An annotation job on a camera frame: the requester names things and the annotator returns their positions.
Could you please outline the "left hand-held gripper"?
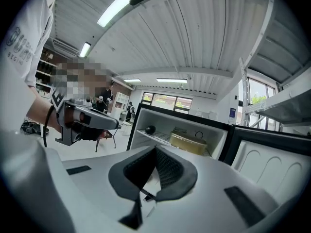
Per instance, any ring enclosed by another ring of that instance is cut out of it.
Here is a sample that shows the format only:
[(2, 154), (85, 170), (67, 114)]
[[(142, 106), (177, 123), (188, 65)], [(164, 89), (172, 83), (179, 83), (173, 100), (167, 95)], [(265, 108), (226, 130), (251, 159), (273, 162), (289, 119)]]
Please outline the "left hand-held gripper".
[[(55, 139), (57, 143), (71, 146), (80, 140), (97, 141), (105, 131), (118, 128), (118, 120), (88, 106), (84, 99), (68, 97), (68, 91), (67, 83), (55, 83), (53, 86), (51, 111), (55, 111), (61, 128), (60, 138)], [(67, 128), (64, 119), (68, 107), (84, 113), (84, 121), (74, 122), (71, 128)]]

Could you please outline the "person's left hand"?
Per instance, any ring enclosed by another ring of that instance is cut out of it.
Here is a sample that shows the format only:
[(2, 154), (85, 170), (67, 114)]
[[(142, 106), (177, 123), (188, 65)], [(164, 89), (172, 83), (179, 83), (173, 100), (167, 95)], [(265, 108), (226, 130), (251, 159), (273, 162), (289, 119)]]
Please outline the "person's left hand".
[(84, 113), (74, 109), (72, 107), (68, 107), (65, 109), (65, 126), (67, 128), (71, 128), (74, 122), (83, 122), (84, 121)]

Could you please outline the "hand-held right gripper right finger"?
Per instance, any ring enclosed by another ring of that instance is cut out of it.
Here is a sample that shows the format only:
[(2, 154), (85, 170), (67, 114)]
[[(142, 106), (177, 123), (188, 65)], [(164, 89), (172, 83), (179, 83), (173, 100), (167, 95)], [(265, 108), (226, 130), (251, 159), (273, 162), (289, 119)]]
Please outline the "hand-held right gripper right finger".
[(155, 168), (161, 187), (155, 196), (157, 202), (183, 198), (198, 178), (194, 164), (160, 146), (155, 147)]

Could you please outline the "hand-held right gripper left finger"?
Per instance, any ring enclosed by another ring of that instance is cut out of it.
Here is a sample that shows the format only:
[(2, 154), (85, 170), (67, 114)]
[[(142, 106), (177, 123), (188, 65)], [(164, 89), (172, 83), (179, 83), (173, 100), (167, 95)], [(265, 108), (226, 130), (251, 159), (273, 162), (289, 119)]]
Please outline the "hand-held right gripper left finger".
[(143, 223), (139, 193), (155, 166), (155, 147), (148, 147), (114, 164), (108, 173), (109, 182), (117, 195), (134, 203), (131, 212), (119, 220), (120, 223), (134, 230)]

